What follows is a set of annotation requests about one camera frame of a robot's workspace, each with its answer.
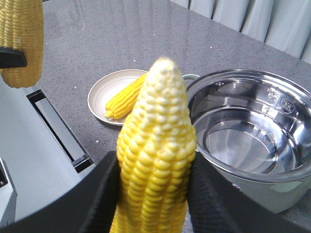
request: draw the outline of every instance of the corn on the cob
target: corn on the cob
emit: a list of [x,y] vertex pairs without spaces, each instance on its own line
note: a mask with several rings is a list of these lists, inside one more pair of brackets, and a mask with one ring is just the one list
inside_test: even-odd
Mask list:
[[0,0],[0,46],[25,54],[26,67],[0,70],[10,87],[29,87],[41,77],[43,59],[42,0]]
[[120,119],[133,109],[146,76],[147,73],[140,76],[106,104],[105,116],[107,118]]
[[121,196],[110,233],[180,233],[195,149],[186,84],[160,58],[118,137]]

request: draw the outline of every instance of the white ceramic plate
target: white ceramic plate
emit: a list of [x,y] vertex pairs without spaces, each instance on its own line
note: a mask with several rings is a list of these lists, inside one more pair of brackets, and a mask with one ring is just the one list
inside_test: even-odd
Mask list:
[[106,118],[104,116],[106,113],[105,106],[111,98],[144,73],[146,71],[140,69],[126,69],[116,71],[99,79],[92,86],[87,97],[88,107],[93,115],[108,124],[123,125],[127,115],[118,120]]

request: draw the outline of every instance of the gray countertop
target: gray countertop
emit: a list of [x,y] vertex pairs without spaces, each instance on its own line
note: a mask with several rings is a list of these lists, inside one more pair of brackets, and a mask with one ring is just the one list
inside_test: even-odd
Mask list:
[[[168,0],[50,0],[43,5],[39,85],[95,162],[116,149],[121,128],[89,111],[90,88],[117,70],[149,70],[162,55],[174,59],[183,74],[257,69],[311,91],[310,64]],[[310,200],[309,192],[281,215],[311,229]]]

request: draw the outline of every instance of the stainless steel bowl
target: stainless steel bowl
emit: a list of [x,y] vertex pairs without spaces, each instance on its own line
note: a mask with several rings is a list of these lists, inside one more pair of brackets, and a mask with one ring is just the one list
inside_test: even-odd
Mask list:
[[278,75],[229,69],[188,87],[198,150],[249,197],[277,213],[311,183],[311,95]]

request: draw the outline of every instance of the embossed logo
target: embossed logo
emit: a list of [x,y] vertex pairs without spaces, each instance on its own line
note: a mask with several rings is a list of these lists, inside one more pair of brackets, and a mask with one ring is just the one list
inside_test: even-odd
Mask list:
[[281,108],[284,113],[292,113],[295,110],[295,105],[290,100],[283,98],[281,100]]

